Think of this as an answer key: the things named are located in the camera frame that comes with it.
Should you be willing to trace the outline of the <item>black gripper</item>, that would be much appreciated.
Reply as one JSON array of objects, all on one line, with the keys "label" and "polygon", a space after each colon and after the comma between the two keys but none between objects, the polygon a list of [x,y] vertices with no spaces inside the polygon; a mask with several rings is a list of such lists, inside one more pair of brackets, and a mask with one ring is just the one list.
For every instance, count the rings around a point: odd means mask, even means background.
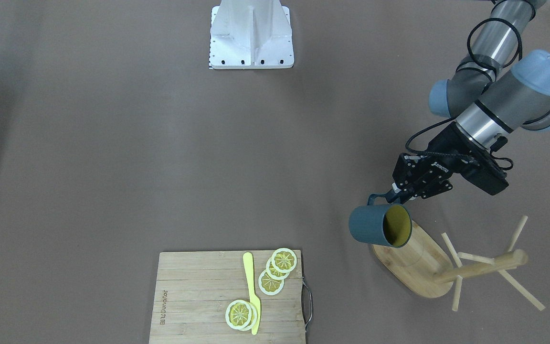
[{"label": "black gripper", "polygon": [[449,173],[460,174],[487,194],[498,194],[509,186],[507,172],[500,168],[496,159],[452,122],[429,142],[421,155],[399,155],[392,173],[391,189],[399,194],[400,204],[452,190],[448,179],[423,176],[430,170],[430,157]]}]

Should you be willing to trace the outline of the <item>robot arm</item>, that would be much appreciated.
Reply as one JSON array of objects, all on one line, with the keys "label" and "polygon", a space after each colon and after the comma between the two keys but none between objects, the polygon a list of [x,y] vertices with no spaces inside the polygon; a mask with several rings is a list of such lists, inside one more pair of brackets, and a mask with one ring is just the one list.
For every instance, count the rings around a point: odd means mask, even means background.
[{"label": "robot arm", "polygon": [[486,20],[466,42],[467,55],[449,80],[434,84],[430,111],[443,116],[443,130],[425,150],[400,154],[393,185],[384,198],[403,204],[452,189],[450,176],[460,174],[487,194],[508,187],[507,167],[494,152],[521,127],[550,128],[550,53],[522,52],[521,33],[543,0],[497,0]]}]

